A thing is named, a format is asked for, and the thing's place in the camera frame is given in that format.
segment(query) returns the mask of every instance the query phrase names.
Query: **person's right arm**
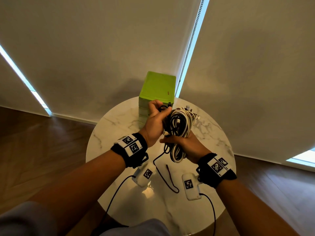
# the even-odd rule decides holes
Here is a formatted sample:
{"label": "person's right arm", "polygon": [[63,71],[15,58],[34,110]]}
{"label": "person's right arm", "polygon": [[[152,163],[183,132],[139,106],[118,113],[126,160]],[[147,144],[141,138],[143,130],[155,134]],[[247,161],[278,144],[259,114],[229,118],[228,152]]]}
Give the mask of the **person's right arm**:
{"label": "person's right arm", "polygon": [[[211,153],[192,132],[187,138],[171,136],[161,139],[160,142],[179,144],[187,154],[187,159],[195,164],[200,158]],[[287,222],[238,179],[223,180],[215,190],[240,235],[298,235]]]}

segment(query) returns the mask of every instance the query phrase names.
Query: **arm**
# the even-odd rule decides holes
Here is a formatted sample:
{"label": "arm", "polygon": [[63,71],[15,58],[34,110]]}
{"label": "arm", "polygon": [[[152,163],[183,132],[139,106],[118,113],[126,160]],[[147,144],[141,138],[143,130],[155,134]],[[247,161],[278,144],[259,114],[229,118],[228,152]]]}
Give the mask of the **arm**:
{"label": "arm", "polygon": [[[159,112],[162,102],[149,103],[150,116],[139,133],[148,147],[163,133],[162,120],[172,108]],[[55,183],[42,189],[29,200],[44,205],[57,221],[59,234],[67,233],[89,210],[104,191],[126,168],[124,159],[109,150],[89,161]]]}
{"label": "arm", "polygon": [[[200,158],[211,153],[192,132],[187,138],[171,136],[161,139],[160,142],[179,144],[187,154],[187,158],[195,164]],[[298,235],[287,222],[238,179],[221,181],[216,191],[240,235]]]}

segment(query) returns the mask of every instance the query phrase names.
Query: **round table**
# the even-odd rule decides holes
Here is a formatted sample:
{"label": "round table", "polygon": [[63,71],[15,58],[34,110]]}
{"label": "round table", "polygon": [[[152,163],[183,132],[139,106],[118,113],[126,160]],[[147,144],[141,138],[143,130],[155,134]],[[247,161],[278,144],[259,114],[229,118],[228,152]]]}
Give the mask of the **round table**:
{"label": "round table", "polygon": [[[192,111],[200,116],[192,127],[193,133],[200,142],[228,161],[232,170],[236,172],[234,154],[225,133],[220,126],[202,109],[180,98],[175,98],[173,108],[189,105]],[[108,111],[94,128],[86,151],[86,162],[108,151],[114,142],[122,136],[139,131],[138,127],[139,103],[138,97],[128,99]],[[153,161],[163,152],[164,144],[157,141],[147,150],[149,161]],[[171,161],[169,155],[163,155],[156,161],[161,174],[169,185],[169,170],[175,186],[180,190],[178,194],[172,192],[163,182],[158,173],[151,176],[148,187],[140,188],[132,179],[126,180],[115,196],[108,214],[119,223],[134,226],[145,220],[157,218],[169,229],[172,235],[188,235],[197,233],[214,222],[213,211],[206,197],[188,201],[182,183],[182,175],[192,172],[197,175],[197,165],[188,159],[180,163]],[[98,202],[107,209],[108,204],[120,183],[136,169],[126,168],[124,172],[99,198]],[[210,197],[218,218],[225,209],[216,191],[205,184],[199,185],[200,192]]]}

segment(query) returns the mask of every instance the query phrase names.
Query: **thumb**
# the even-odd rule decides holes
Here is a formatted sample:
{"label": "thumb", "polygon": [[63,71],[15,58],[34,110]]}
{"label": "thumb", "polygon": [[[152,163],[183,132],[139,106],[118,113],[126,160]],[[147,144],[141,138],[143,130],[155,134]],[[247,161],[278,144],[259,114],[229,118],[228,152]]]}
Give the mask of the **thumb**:
{"label": "thumb", "polygon": [[172,111],[172,107],[168,107],[167,109],[161,111],[159,114],[158,114],[158,118],[163,120],[165,117],[167,117]]}
{"label": "thumb", "polygon": [[170,136],[169,138],[164,137],[163,139],[160,139],[160,143],[176,143],[176,144],[181,144],[183,141],[182,137],[178,136]]}

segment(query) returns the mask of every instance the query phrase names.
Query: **forearm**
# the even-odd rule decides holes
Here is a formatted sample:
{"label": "forearm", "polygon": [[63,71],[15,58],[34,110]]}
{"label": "forearm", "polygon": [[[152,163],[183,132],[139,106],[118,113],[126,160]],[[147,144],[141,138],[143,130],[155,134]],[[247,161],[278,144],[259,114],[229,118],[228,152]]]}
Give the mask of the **forearm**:
{"label": "forearm", "polygon": [[124,169],[123,158],[109,150],[63,176],[29,200],[46,206],[57,220],[59,233],[66,233]]}
{"label": "forearm", "polygon": [[276,212],[236,180],[223,180],[216,191],[240,235],[298,235]]}

